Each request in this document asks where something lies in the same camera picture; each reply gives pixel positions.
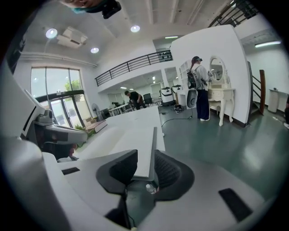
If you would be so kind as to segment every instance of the dark pants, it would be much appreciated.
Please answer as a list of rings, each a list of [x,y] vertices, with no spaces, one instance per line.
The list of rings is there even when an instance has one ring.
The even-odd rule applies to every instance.
[[[198,99],[197,99],[197,114],[198,119],[209,119],[209,100],[208,92],[206,90],[197,90]]]
[[[285,108],[285,120],[286,120],[286,123],[289,124],[289,108]]]
[[[134,107],[135,107],[137,110],[140,109],[140,106],[143,106],[143,108],[146,108],[142,97],[140,98],[140,102],[139,102],[139,103],[137,103],[136,101],[133,101],[133,103],[134,103]]]

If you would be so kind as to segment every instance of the oval mirror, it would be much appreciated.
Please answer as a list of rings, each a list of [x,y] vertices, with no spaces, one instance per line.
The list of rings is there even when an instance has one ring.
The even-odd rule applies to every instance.
[[[224,81],[225,64],[218,56],[211,56],[210,58],[210,72],[212,73],[212,82],[221,83]]]

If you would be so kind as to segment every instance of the fan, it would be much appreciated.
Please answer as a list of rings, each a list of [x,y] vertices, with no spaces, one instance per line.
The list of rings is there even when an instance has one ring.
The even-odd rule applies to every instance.
[[[92,108],[92,111],[94,112],[94,114],[99,118],[99,120],[103,120],[102,116],[99,112],[99,107],[97,106],[97,104],[94,103],[91,108]]]

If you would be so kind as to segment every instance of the railing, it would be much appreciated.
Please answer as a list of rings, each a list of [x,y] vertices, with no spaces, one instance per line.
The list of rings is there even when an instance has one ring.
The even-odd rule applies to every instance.
[[[224,7],[221,13],[212,21],[209,27],[230,24],[233,27],[257,15],[259,11],[247,0],[234,0]]]
[[[172,61],[171,51],[160,51],[160,52],[144,55],[136,59],[129,60],[125,63],[122,63],[108,70],[107,72],[96,77],[95,80],[98,86],[100,86],[101,84],[104,84],[107,81],[114,79],[117,76],[120,76],[127,72],[136,70],[141,67],[149,66],[155,63],[161,63],[161,62],[166,62],[166,61]]]
[[[266,82],[265,82],[265,72],[260,70],[260,80],[253,77],[253,92],[260,98],[260,106],[258,107],[261,114],[264,113],[265,108],[265,98],[266,98]]]

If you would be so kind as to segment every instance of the cable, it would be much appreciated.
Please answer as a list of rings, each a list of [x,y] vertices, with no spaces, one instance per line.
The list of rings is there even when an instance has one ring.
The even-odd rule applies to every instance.
[[[170,120],[165,121],[165,122],[163,123],[162,127],[164,126],[164,124],[165,124],[166,122],[169,122],[169,121],[171,121],[171,120],[189,120],[189,119],[191,119],[191,118],[193,118],[193,109],[192,109],[192,108],[191,108],[191,116],[190,116],[189,118],[186,118],[186,119],[184,119],[184,118],[174,118],[174,119],[170,119]]]
[[[136,228],[134,219],[129,214],[128,214],[128,216],[132,219],[132,224],[134,225],[134,228]]]

